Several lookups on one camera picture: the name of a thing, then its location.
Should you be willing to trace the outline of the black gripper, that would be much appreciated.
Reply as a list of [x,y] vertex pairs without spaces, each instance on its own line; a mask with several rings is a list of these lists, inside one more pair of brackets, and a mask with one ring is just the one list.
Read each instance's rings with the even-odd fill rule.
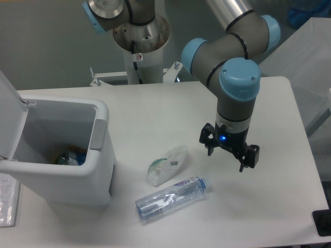
[[242,132],[230,133],[224,127],[206,123],[200,133],[199,142],[204,144],[207,155],[211,156],[215,147],[220,147],[236,158],[240,159],[239,171],[242,173],[244,168],[255,168],[260,154],[258,145],[247,145],[246,138],[249,128]]

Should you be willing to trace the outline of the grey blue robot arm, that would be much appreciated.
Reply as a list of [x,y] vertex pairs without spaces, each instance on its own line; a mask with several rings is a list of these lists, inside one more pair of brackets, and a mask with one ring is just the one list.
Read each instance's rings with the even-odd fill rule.
[[[278,22],[257,15],[247,1],[208,1],[225,30],[209,42],[189,41],[180,61],[184,68],[217,97],[214,125],[207,123],[199,141],[209,154],[220,147],[240,161],[241,168],[254,168],[258,145],[246,142],[261,71],[253,58],[275,47],[280,40]],[[166,45],[170,28],[155,12],[154,1],[84,1],[82,4],[94,30],[113,33],[126,56],[129,84],[162,82],[163,60],[155,54]]]

